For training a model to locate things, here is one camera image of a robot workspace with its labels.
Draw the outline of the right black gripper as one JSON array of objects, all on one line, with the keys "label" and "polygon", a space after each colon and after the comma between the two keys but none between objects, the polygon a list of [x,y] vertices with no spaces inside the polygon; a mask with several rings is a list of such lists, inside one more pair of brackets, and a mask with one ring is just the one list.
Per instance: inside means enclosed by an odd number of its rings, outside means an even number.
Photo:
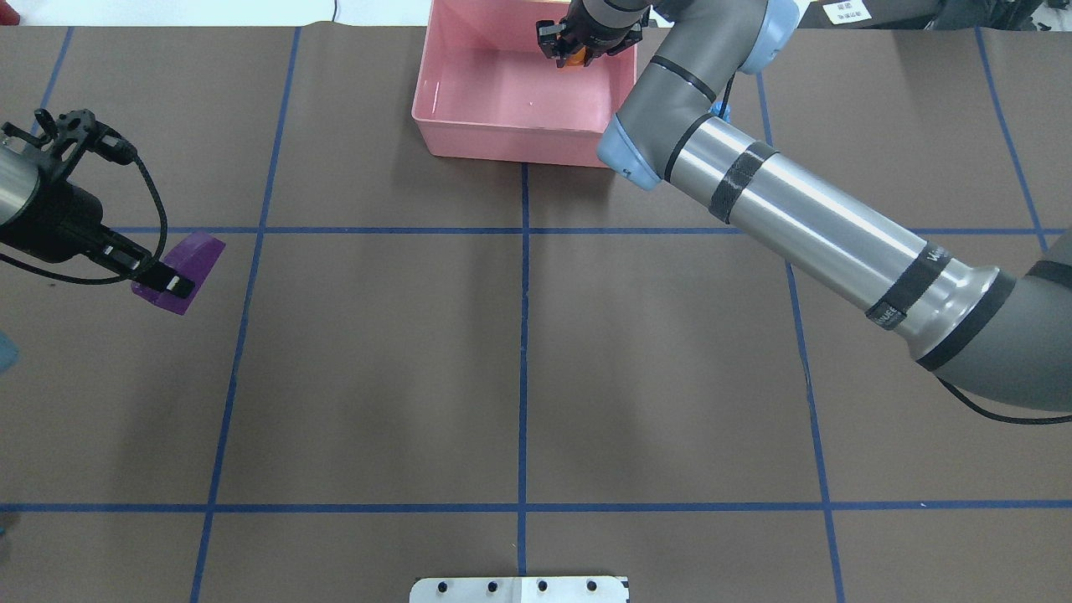
[{"label": "right black gripper", "polygon": [[581,13],[568,14],[559,23],[555,20],[539,20],[536,23],[537,42],[544,57],[552,59],[556,67],[563,68],[570,54],[583,49],[583,67],[607,54],[616,56],[642,41],[643,28],[646,27],[646,14],[641,13],[639,19],[631,26],[612,28],[596,23],[594,17]]}]

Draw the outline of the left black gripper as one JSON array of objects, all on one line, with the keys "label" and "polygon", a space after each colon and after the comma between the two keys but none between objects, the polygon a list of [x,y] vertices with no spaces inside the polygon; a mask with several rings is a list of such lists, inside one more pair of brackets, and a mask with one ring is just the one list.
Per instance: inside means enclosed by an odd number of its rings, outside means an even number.
[{"label": "left black gripper", "polygon": [[83,255],[146,290],[149,302],[190,299],[196,289],[191,278],[104,226],[101,201],[70,182],[85,153],[126,167],[137,159],[137,149],[92,111],[54,117],[39,108],[34,118],[42,131],[38,137],[11,122],[3,126],[3,135],[24,141],[14,157],[35,177],[23,206],[3,223],[3,244],[50,264]]}]

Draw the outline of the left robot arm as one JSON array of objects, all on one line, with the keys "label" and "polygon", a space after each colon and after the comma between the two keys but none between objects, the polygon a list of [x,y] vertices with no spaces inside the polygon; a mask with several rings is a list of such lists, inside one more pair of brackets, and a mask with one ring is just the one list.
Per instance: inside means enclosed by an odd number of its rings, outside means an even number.
[{"label": "left robot arm", "polygon": [[[184,314],[225,244],[195,232],[165,253],[168,218],[137,148],[110,126],[96,120],[91,111],[53,116],[38,108],[34,118],[41,129],[38,135],[12,123],[3,126],[1,240],[45,265],[84,256],[104,268],[107,276],[92,279],[62,275],[8,255],[3,262],[70,285],[104,286],[126,281],[146,302]],[[157,248],[149,250],[104,225],[101,201],[70,182],[70,174],[86,153],[123,167],[133,164],[142,173],[157,207]]]}]

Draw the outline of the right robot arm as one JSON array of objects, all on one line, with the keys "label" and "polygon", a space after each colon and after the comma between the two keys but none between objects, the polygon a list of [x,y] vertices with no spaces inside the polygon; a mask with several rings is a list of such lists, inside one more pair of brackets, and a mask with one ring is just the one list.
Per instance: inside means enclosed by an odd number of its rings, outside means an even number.
[{"label": "right robot arm", "polygon": [[647,15],[673,23],[606,126],[602,163],[637,187],[670,183],[717,220],[894,332],[963,405],[970,396],[1069,421],[1069,236],[1014,277],[972,267],[824,182],[716,114],[736,74],[761,72],[800,23],[793,1],[574,1],[536,23],[564,67],[631,49]]}]

